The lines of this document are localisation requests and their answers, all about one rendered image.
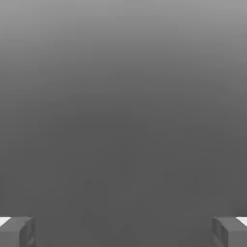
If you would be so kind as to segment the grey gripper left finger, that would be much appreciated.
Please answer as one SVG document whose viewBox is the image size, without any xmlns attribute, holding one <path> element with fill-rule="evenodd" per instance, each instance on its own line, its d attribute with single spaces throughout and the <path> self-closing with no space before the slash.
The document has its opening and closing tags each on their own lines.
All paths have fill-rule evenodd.
<svg viewBox="0 0 247 247">
<path fill-rule="evenodd" d="M 0 247 L 36 247 L 35 218 L 0 216 Z"/>
</svg>

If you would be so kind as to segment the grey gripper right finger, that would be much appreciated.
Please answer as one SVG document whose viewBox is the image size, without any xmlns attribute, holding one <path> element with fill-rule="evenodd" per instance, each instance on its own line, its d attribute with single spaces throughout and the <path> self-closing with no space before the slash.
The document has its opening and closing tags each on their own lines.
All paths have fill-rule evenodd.
<svg viewBox="0 0 247 247">
<path fill-rule="evenodd" d="M 212 247 L 247 247 L 247 217 L 213 217 Z"/>
</svg>

